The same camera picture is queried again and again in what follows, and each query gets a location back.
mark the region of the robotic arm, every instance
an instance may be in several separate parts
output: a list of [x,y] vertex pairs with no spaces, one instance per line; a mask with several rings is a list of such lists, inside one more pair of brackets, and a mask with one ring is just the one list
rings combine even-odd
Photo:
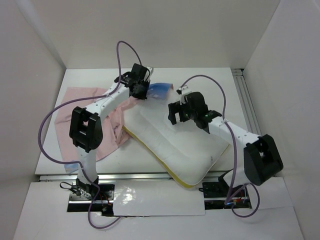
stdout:
[[[259,136],[248,132],[232,122],[223,119],[214,110],[208,110],[204,96],[200,92],[192,92],[186,85],[177,90],[180,101],[170,103],[168,119],[174,125],[177,123],[176,114],[180,122],[193,120],[196,126],[208,134],[221,137],[233,145],[232,135],[225,122],[230,125],[236,141],[237,155],[243,156],[243,168],[237,170],[236,184],[253,183],[260,186],[269,178],[280,172],[284,165],[279,155],[274,139],[269,135]],[[230,186],[231,172],[221,177]]]
[[[104,93],[106,97],[84,108],[77,106],[73,109],[69,136],[72,138],[73,145],[76,146],[78,159],[82,162],[86,175],[95,184],[98,184],[99,181],[96,170],[96,152],[103,139],[103,120],[130,96],[146,99],[152,73],[153,68],[135,63],[130,72],[122,75],[120,84],[118,83],[119,78],[114,80],[115,83]],[[117,91],[110,94],[118,84]],[[76,186],[92,196],[96,194],[96,188],[85,178],[81,169],[78,171]]]

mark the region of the pink towel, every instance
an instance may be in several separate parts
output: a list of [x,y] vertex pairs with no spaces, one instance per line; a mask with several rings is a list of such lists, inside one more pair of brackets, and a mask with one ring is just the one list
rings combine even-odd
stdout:
[[[67,101],[100,96],[106,92],[103,88],[97,87],[68,87],[63,97],[62,103]],[[55,131],[59,142],[59,147],[64,162],[75,161],[78,159],[76,147],[69,137],[71,114],[75,107],[85,106],[93,103],[95,100],[84,100],[68,104],[59,109],[57,117],[54,121]],[[103,140],[96,151],[96,161],[103,159],[118,149],[125,141],[129,139],[129,135],[122,129],[123,127],[123,110],[135,105],[136,100],[129,98],[120,104],[102,123]]]

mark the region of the wall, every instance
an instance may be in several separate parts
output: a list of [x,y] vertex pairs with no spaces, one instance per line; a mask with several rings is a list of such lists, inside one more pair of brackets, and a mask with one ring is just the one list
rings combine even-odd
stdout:
[[0,236],[13,238],[40,154],[38,127],[54,105],[64,69],[13,0],[0,2]]
[[305,239],[319,239],[320,0],[281,0],[244,78],[263,133],[275,138]]
[[[116,68],[119,40],[153,67],[244,68],[279,0],[31,2],[69,69]],[[123,49],[129,68],[136,59]]]

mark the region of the yellow trim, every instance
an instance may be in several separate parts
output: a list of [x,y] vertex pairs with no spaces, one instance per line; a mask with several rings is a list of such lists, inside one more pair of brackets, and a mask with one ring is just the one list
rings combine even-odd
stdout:
[[122,127],[123,130],[125,130],[131,137],[133,137],[135,140],[137,140],[139,143],[141,143],[149,152],[161,163],[161,165],[167,170],[167,172],[173,177],[175,181],[177,181],[180,185],[182,185],[185,188],[193,188],[195,185],[189,185],[185,182],[183,182],[176,174],[174,174],[173,171],[144,143],[142,142],[133,132],[131,132],[128,128],[125,126]]

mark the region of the foam pad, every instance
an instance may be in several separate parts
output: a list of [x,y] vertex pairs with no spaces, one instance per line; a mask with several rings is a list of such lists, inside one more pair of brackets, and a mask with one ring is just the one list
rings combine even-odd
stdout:
[[139,100],[123,112],[124,130],[145,146],[183,187],[197,185],[228,147],[192,120],[172,125],[168,104],[179,100],[172,89],[167,99]]

